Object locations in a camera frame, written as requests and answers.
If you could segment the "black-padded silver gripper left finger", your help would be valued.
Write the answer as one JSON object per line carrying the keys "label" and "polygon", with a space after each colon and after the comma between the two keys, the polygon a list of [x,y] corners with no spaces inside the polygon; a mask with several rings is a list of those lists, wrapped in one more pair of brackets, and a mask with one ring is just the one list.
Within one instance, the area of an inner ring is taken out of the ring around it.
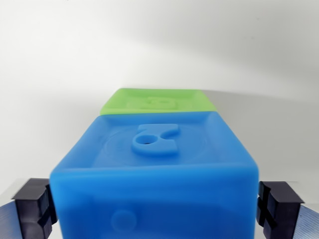
{"label": "black-padded silver gripper left finger", "polygon": [[57,221],[47,178],[17,179],[0,195],[2,239],[47,239]]}

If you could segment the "black-padded silver gripper right finger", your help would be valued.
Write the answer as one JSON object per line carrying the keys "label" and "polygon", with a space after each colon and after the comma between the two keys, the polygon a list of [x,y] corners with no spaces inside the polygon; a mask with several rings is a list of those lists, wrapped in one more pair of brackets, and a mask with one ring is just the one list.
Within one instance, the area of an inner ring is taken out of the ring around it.
{"label": "black-padded silver gripper right finger", "polygon": [[305,202],[296,183],[260,181],[256,221],[267,239],[317,239],[319,204]]}

